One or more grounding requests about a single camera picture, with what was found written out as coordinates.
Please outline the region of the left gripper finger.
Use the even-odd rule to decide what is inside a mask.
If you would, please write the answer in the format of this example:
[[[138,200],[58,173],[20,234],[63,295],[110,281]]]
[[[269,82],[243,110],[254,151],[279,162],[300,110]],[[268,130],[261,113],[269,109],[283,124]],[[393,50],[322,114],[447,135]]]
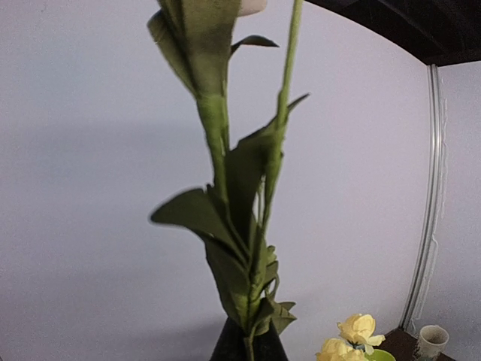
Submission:
[[[250,360],[250,351],[253,352],[253,360],[288,361],[274,324],[270,323],[269,326],[266,333],[253,337],[252,347],[249,347],[248,339],[242,328],[228,318],[213,349],[210,361],[247,361]]]

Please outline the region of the yellow flower bunch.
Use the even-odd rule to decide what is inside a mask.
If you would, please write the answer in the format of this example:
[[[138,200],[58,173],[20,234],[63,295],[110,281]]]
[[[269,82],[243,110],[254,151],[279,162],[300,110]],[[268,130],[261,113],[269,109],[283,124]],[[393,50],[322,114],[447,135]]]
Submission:
[[[230,145],[228,66],[240,43],[233,41],[239,17],[266,8],[264,1],[162,1],[147,27],[165,60],[193,96],[213,166],[213,183],[179,193],[150,216],[179,226],[204,243],[222,307],[255,335],[274,324],[277,334],[295,319],[292,302],[275,299],[280,283],[275,248],[266,241],[271,206],[283,161],[290,112],[290,83],[302,2],[293,4],[277,112],[262,128]]]

